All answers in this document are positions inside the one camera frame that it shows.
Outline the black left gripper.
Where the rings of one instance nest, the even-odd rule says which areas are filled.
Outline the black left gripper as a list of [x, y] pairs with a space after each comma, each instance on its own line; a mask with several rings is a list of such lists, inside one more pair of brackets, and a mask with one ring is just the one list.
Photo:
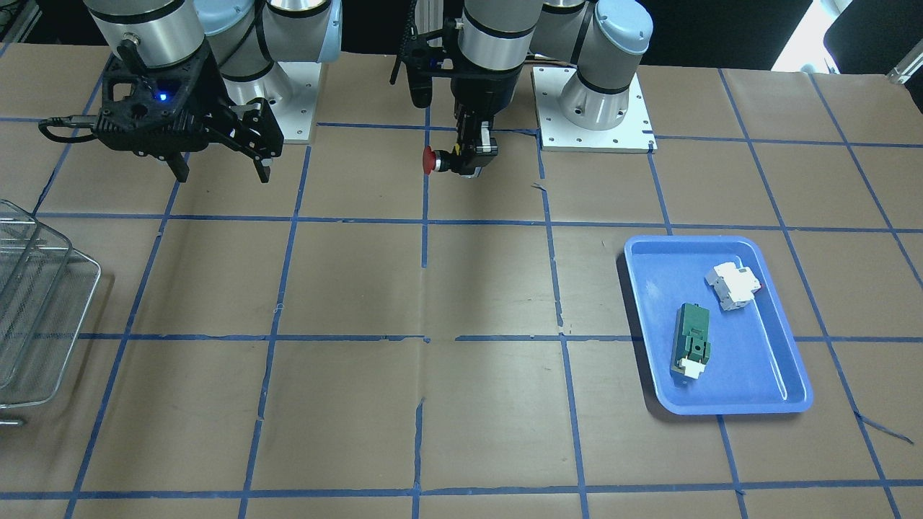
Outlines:
[[491, 131], [495, 116], [510, 105], [517, 82], [517, 68], [503, 74], [490, 72], [451, 80], [457, 120], [456, 174], [467, 174], [471, 154], [474, 154], [474, 163], [479, 165], [479, 173], [498, 156], [497, 141]]

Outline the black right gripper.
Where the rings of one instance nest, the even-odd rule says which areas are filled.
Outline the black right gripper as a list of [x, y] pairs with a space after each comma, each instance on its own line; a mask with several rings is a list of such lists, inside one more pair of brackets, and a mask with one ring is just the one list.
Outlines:
[[112, 150], [164, 158], [179, 183], [188, 180], [188, 152], [211, 143], [251, 158], [263, 184], [283, 150], [268, 99], [235, 102], [208, 44], [161, 68], [146, 65], [138, 45], [118, 44], [103, 71], [94, 134]]

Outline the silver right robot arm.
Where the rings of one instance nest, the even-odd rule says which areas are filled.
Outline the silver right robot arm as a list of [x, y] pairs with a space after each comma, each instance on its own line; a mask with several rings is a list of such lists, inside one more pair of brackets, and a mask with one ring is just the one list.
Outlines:
[[82, 123], [113, 151], [151, 157], [187, 181], [188, 152], [250, 158], [263, 183], [304, 93], [284, 63], [342, 50], [340, 1], [87, 1], [111, 57], [101, 109]]

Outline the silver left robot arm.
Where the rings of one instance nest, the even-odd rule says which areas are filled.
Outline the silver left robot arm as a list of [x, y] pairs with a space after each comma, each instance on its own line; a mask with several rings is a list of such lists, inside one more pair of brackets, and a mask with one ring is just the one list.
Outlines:
[[436, 78], [454, 97], [457, 141], [425, 148], [426, 174], [475, 177], [498, 156], [495, 116], [511, 102], [529, 59], [576, 68], [562, 109], [571, 124], [616, 127], [627, 90], [650, 44], [653, 21], [634, 1], [442, 1], [438, 25], [415, 22], [415, 1], [158, 1], [147, 14], [164, 23], [164, 61], [174, 65], [208, 43], [218, 76], [237, 103], [286, 97], [284, 62], [324, 63], [346, 50], [386, 53], [403, 71], [412, 103], [432, 101]]

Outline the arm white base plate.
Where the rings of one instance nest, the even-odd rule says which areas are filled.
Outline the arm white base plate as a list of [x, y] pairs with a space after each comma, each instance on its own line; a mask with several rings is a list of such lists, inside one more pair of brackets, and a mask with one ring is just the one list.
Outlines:
[[323, 63], [277, 62], [261, 78], [224, 79], [224, 84], [238, 105], [256, 97], [265, 98], [273, 108], [284, 142], [307, 145], [312, 141], [324, 72]]
[[640, 86], [617, 94], [591, 91], [574, 68], [531, 72], [542, 148], [566, 152], [652, 154], [658, 145]]

